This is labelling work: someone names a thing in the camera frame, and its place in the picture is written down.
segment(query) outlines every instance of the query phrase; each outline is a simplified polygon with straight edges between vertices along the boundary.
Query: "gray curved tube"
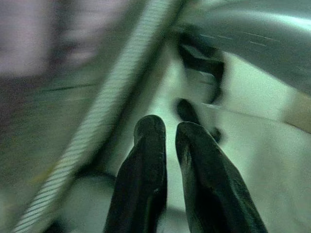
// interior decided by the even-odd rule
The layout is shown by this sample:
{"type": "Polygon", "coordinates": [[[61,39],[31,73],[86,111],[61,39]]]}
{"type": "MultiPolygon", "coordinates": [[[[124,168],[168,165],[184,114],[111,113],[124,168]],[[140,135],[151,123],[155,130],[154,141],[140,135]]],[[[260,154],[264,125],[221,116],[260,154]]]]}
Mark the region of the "gray curved tube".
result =
{"type": "Polygon", "coordinates": [[[311,94],[311,2],[255,0],[191,18],[206,45],[239,55],[311,94]]]}

